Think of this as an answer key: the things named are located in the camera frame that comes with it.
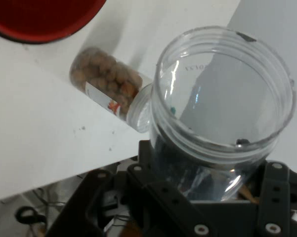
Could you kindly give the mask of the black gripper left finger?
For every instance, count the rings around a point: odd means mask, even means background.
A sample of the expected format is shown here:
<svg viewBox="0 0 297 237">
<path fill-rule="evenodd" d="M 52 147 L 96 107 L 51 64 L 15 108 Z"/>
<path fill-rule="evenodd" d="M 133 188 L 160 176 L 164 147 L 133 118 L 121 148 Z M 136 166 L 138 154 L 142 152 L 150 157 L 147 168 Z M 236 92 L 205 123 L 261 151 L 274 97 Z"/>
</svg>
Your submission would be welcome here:
<svg viewBox="0 0 297 237">
<path fill-rule="evenodd" d="M 49 228 L 49 237 L 103 237 L 126 208 L 145 237 L 216 237 L 218 229 L 169 182 L 154 176 L 151 146 L 139 142 L 138 161 L 112 174 L 95 169 L 82 180 Z"/>
</svg>

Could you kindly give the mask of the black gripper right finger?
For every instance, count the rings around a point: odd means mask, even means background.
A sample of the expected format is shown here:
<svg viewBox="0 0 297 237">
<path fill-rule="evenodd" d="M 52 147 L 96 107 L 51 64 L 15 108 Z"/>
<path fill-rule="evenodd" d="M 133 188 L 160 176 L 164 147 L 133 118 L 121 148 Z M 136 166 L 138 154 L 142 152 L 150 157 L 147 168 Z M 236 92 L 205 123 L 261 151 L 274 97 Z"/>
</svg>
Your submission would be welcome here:
<svg viewBox="0 0 297 237">
<path fill-rule="evenodd" d="M 297 237 L 297 173 L 281 162 L 265 161 L 255 178 L 259 204 L 248 237 Z"/>
</svg>

